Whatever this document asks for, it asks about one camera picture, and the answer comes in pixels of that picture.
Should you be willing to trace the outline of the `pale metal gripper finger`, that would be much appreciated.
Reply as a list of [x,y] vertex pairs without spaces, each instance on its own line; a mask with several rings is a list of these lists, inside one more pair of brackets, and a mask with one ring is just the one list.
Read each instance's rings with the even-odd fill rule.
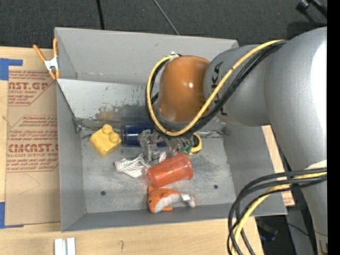
[[166,159],[166,151],[160,150],[157,146],[147,145],[143,150],[144,159],[148,162],[162,162]]
[[153,132],[150,129],[146,129],[139,134],[140,146],[156,146],[159,141],[160,135],[158,132]]

